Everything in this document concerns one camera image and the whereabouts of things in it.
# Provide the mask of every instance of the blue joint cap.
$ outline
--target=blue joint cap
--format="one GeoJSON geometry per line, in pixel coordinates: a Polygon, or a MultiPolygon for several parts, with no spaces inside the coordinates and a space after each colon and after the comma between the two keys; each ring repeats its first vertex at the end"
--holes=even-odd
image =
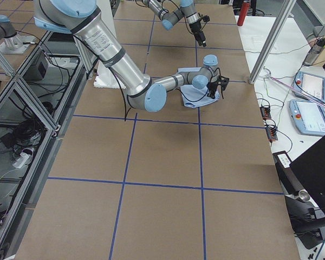
{"type": "Polygon", "coordinates": [[[0,22],[9,22],[10,20],[6,15],[0,15],[0,22]]]}
{"type": "Polygon", "coordinates": [[[162,20],[161,23],[166,30],[171,30],[173,27],[173,24],[169,20],[162,20]]]}
{"type": "Polygon", "coordinates": [[[180,7],[188,7],[194,3],[193,0],[180,0],[180,7]]]}
{"type": "Polygon", "coordinates": [[[218,59],[216,57],[216,55],[206,55],[204,57],[204,65],[205,66],[216,66],[218,65],[218,59]]]}
{"type": "Polygon", "coordinates": [[[166,103],[166,89],[163,85],[154,83],[147,91],[145,97],[145,108],[148,112],[157,112],[161,110],[166,103]]]}
{"type": "Polygon", "coordinates": [[[207,86],[208,79],[204,75],[197,75],[193,78],[191,83],[193,84],[194,88],[203,89],[207,86]]]}
{"type": "Polygon", "coordinates": [[[50,0],[60,12],[75,18],[85,18],[91,15],[97,5],[96,0],[50,0]]]}
{"type": "Polygon", "coordinates": [[[55,33],[61,33],[61,34],[71,34],[70,30],[66,27],[61,27],[52,23],[48,23],[46,21],[40,20],[34,16],[35,24],[37,27],[48,30],[48,31],[54,31],[55,33]]]}

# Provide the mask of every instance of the white table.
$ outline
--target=white table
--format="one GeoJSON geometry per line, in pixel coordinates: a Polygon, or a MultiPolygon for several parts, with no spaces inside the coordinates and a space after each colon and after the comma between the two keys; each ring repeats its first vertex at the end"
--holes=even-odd
{"type": "MultiPolygon", "coordinates": [[[[252,70],[254,64],[259,56],[259,52],[264,45],[266,37],[275,21],[273,17],[252,17],[247,16],[245,18],[244,24],[242,27],[238,27],[242,44],[246,52],[246,59],[249,66],[249,69],[252,70]]],[[[285,76],[294,76],[297,70],[300,68],[307,52],[309,51],[310,46],[308,45],[306,39],[298,28],[296,22],[293,18],[289,18],[285,23],[272,51],[269,55],[265,67],[268,68],[273,77],[280,78],[285,76]],[[278,54],[286,53],[291,50],[299,49],[288,54],[278,54]]],[[[308,72],[325,77],[325,71],[322,67],[303,67],[301,69],[303,72],[308,72]]],[[[260,75],[264,76],[267,74],[267,71],[263,70],[260,75]]],[[[292,77],[287,77],[281,79],[282,82],[291,85],[293,82],[292,77]]],[[[298,99],[292,92],[288,94],[288,88],[285,86],[278,85],[272,80],[259,78],[255,82],[255,90],[257,92],[258,98],[267,99],[271,105],[279,105],[282,103],[271,99],[268,97],[267,93],[279,100],[285,100],[281,117],[280,111],[281,108],[273,106],[271,108],[271,116],[274,121],[278,124],[278,130],[289,136],[292,140],[293,146],[289,152],[289,156],[292,160],[295,160],[300,154],[307,150],[311,145],[317,142],[321,137],[319,136],[308,136],[302,135],[296,129],[291,116],[289,114],[289,100],[298,99]]],[[[278,141],[272,143],[272,153],[279,151],[288,151],[290,148],[290,141],[283,134],[277,134],[278,141]]],[[[314,253],[313,250],[307,250],[299,239],[296,239],[298,249],[300,252],[301,259],[307,260],[309,254],[314,253]]],[[[325,257],[325,246],[321,254],[318,257],[318,260],[325,257]]]]}

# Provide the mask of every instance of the red cylinder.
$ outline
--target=red cylinder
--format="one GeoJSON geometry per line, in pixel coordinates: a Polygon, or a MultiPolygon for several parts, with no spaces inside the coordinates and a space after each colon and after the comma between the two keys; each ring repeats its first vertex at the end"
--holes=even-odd
{"type": "Polygon", "coordinates": [[[243,1],[242,7],[240,8],[239,18],[237,21],[238,26],[243,25],[244,19],[247,16],[248,9],[249,9],[249,1],[243,1]]]}

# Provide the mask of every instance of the blue cloth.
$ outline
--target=blue cloth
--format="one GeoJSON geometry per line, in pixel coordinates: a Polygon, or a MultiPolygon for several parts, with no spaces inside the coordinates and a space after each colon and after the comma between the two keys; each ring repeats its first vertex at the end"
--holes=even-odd
{"type": "Polygon", "coordinates": [[[193,85],[183,85],[183,86],[180,87],[180,90],[184,94],[184,95],[182,95],[182,98],[183,98],[184,106],[186,106],[186,107],[196,108],[196,107],[206,106],[206,105],[209,105],[211,103],[217,102],[219,100],[219,98],[220,98],[220,95],[219,95],[218,91],[216,91],[216,94],[215,94],[216,98],[215,99],[211,99],[210,97],[205,95],[206,92],[207,92],[207,87],[205,87],[203,89],[197,89],[197,88],[194,88],[193,85]],[[191,101],[187,100],[186,98],[191,100],[191,101],[196,101],[196,100],[199,100],[201,98],[202,99],[200,101],[197,101],[197,102],[191,102],[191,101]]]}

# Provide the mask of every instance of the computer monitor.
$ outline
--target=computer monitor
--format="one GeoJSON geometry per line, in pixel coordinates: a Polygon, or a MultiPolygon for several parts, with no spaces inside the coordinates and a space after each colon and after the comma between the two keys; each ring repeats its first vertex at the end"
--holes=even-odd
{"type": "Polygon", "coordinates": [[[325,214],[325,135],[295,159],[290,168],[325,214]]]}

